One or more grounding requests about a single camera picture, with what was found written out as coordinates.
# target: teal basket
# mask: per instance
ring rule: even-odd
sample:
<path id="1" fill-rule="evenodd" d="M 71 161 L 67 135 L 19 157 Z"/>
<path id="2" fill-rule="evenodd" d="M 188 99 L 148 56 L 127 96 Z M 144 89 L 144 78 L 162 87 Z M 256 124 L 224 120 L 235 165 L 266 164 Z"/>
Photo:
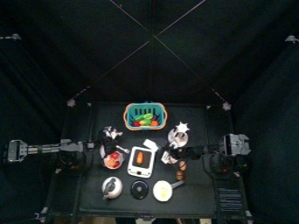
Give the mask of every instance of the teal basket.
<path id="1" fill-rule="evenodd" d="M 158 116 L 156 121 L 159 122 L 158 126 L 134 126 L 134 120 L 136 116 L 142 116 L 144 114 L 154 114 Z M 160 130 L 167 121 L 167 112 L 164 110 L 164 105 L 159 102 L 152 103 L 130 103 L 126 106 L 124 112 L 124 122 L 126 127 L 130 130 Z"/>

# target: toy egg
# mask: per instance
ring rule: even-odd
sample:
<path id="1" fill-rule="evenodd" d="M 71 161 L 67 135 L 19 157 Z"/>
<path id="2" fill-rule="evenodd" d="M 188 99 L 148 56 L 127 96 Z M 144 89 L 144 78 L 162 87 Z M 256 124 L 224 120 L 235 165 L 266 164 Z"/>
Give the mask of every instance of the toy egg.
<path id="1" fill-rule="evenodd" d="M 183 180 L 184 179 L 184 173 L 183 173 L 183 171 L 178 171 L 175 177 L 176 177 L 178 180 Z"/>
<path id="2" fill-rule="evenodd" d="M 179 163 L 179 167 L 180 167 L 180 170 L 182 170 L 182 171 L 186 171 L 186 169 L 187 169 L 187 164 L 186 164 L 184 161 L 182 161 L 182 162 Z"/>

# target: toy kettle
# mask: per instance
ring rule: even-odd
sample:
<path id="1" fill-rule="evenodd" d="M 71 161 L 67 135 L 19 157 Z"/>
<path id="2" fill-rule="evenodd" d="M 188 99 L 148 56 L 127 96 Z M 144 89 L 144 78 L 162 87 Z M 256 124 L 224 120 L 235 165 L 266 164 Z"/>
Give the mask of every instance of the toy kettle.
<path id="1" fill-rule="evenodd" d="M 114 199 L 123 191 L 123 183 L 119 178 L 110 177 L 101 185 L 101 192 L 104 193 L 103 200 Z"/>

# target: mug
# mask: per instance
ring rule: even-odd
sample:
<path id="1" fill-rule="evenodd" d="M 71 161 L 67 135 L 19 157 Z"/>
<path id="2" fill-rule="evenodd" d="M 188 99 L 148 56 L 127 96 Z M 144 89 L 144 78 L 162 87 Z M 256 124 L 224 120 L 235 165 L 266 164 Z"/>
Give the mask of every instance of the mug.
<path id="1" fill-rule="evenodd" d="M 120 153 L 119 151 L 112 152 L 107 157 L 104 157 L 104 163 L 103 165 L 111 169 L 115 170 L 120 167 L 126 160 L 126 155 Z"/>

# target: black table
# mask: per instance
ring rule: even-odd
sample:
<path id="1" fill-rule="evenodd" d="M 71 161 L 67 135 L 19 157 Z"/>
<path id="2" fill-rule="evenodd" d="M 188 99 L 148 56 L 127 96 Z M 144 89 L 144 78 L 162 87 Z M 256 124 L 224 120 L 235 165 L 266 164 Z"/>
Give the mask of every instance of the black table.
<path id="1" fill-rule="evenodd" d="M 61 139 L 73 142 L 92 141 L 97 133 L 107 126 L 114 126 L 124 134 L 120 146 L 132 149 L 144 147 L 146 139 L 160 145 L 167 144 L 168 132 L 180 123 L 188 123 L 188 143 L 186 146 L 218 144 L 220 138 L 232 133 L 230 112 L 222 107 L 203 107 L 198 105 L 164 104 L 168 113 L 167 123 L 160 130 L 131 131 L 127 129 L 123 114 L 124 103 L 83 103 L 69 109 Z M 127 173 L 127 163 L 116 170 L 101 165 L 99 150 L 87 153 L 89 168 L 84 175 L 55 175 L 53 190 L 49 199 L 49 214 L 67 214 L 136 218 L 215 218 L 218 216 L 218 202 L 215 180 L 204 171 L 204 157 L 188 160 L 186 183 L 174 189 L 172 197 L 160 202 L 154 196 L 154 185 L 158 180 L 176 182 L 176 168 L 160 160 L 162 153 L 156 153 L 154 174 L 143 178 L 150 186 L 150 193 L 142 200 L 130 194 L 130 186 L 139 179 Z M 103 200 L 101 184 L 108 177 L 119 177 L 123 182 L 123 192 L 116 199 Z"/>

